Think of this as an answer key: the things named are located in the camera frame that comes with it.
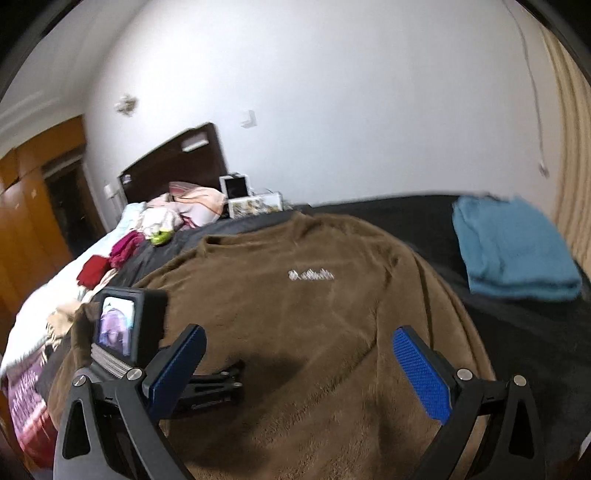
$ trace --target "headboard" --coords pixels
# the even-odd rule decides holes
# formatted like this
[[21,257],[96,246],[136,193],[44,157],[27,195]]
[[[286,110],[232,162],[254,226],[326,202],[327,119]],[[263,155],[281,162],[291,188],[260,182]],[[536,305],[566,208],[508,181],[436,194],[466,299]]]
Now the headboard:
[[129,203],[147,202],[168,191],[168,182],[187,181],[220,189],[228,173],[214,124],[185,130],[126,168],[119,182]]

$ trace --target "white bedsheet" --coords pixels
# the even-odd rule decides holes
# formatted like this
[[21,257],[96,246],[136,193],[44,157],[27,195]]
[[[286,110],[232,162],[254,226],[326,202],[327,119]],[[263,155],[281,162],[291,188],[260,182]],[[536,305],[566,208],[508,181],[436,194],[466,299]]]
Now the white bedsheet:
[[138,223],[145,203],[131,203],[123,212],[121,221],[86,252],[67,264],[49,282],[34,291],[17,313],[16,322],[8,336],[6,352],[0,365],[0,378],[7,370],[20,364],[35,353],[47,340],[47,317],[61,304],[73,300],[78,295],[76,277],[92,255],[108,257],[113,246]]

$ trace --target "metal screw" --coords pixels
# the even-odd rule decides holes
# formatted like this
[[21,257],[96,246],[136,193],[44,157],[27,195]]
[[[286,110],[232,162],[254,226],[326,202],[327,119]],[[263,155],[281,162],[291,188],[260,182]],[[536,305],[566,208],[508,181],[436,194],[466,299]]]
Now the metal screw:
[[86,376],[85,375],[78,375],[74,381],[72,382],[72,384],[75,387],[81,387],[82,385],[84,385],[86,383]]
[[140,368],[132,368],[127,372],[127,380],[137,380],[139,377],[142,376],[142,371]]
[[474,375],[472,375],[472,372],[470,372],[467,368],[461,368],[457,371],[457,377],[460,380],[467,382],[469,380],[472,380],[472,377],[474,377]]
[[527,380],[525,379],[525,377],[523,375],[514,376],[513,382],[515,382],[515,385],[517,385],[518,387],[524,387],[527,385]]

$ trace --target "magenta cloth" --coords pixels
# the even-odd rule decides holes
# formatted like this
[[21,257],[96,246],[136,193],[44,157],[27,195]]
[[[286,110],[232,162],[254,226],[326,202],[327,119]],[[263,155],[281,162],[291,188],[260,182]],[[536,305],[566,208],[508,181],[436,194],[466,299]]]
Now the magenta cloth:
[[146,239],[143,233],[137,230],[130,231],[121,240],[119,240],[111,249],[109,263],[112,268],[121,268],[134,254],[138,245]]

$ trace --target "black bedsheet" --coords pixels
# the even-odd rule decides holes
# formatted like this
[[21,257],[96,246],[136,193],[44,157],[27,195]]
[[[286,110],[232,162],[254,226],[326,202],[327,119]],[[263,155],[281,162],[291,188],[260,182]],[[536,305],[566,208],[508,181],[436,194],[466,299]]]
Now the black bedsheet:
[[[451,285],[474,321],[499,379],[525,376],[540,412],[550,477],[579,450],[591,430],[591,305],[573,302],[500,301],[470,294],[466,267],[452,225],[457,196],[397,197],[304,208],[306,213],[348,214],[403,240]],[[144,242],[112,280],[131,286],[205,235],[231,235],[282,223],[292,212],[222,220],[178,232],[166,246]]]

